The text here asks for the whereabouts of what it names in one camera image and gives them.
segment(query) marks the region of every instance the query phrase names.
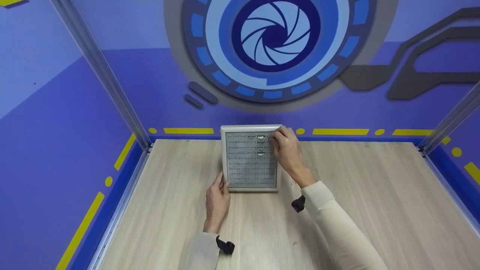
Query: metal pole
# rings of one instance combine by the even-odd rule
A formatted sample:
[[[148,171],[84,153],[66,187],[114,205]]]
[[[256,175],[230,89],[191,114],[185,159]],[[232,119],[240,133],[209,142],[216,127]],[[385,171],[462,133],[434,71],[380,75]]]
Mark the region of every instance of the metal pole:
[[[96,43],[92,33],[78,11],[78,8],[71,0],[51,0],[51,2],[72,34],[73,39],[77,42],[87,62],[102,83],[104,89],[108,92],[120,114],[127,122],[128,127],[137,137],[140,146],[143,150],[148,150],[151,141],[115,78],[102,50]]]
[[[433,149],[471,115],[478,106],[480,106],[480,82],[455,105],[433,132],[419,144],[419,149],[426,155],[430,154]]]

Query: wooden table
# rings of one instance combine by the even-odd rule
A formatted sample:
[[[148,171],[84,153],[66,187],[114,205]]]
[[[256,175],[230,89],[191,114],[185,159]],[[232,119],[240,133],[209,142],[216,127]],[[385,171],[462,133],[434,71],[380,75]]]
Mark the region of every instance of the wooden table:
[[[411,143],[301,142],[304,158],[391,270],[480,269],[480,239]],[[221,143],[157,140],[103,259],[103,270],[183,269],[205,219]],[[335,269],[300,189],[231,196],[221,238],[236,244],[218,270]]]

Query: blue circle graphic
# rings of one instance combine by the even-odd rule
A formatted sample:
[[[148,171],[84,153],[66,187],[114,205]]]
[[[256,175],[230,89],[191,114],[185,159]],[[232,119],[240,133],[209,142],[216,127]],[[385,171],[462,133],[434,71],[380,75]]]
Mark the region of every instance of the blue circle graphic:
[[[250,1],[235,18],[232,45],[248,66],[279,72],[309,56],[319,36],[320,17],[309,0]]]
[[[246,101],[304,97],[356,58],[376,0],[184,0],[190,56],[217,88]]]

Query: left hand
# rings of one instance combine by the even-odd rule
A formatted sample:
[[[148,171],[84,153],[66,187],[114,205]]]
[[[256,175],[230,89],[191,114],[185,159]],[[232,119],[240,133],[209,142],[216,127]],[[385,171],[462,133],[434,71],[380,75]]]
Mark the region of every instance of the left hand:
[[[223,172],[220,172],[206,192],[207,218],[204,223],[204,232],[216,233],[225,219],[230,208],[230,193],[228,183],[222,181]]]

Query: black wrist strap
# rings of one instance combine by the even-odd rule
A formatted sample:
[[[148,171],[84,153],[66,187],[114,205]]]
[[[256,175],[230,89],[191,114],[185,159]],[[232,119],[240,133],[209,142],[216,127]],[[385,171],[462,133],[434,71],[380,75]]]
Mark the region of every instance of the black wrist strap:
[[[293,207],[293,209],[295,209],[295,211],[297,213],[302,212],[302,210],[305,209],[305,196],[302,195],[302,196],[300,196],[300,198],[294,200],[292,202],[292,207]]]
[[[233,250],[235,249],[235,245],[232,242],[228,241],[225,243],[220,240],[220,236],[216,237],[216,245],[218,246],[218,248],[220,248],[221,251],[223,251],[223,253],[227,255],[232,255]]]

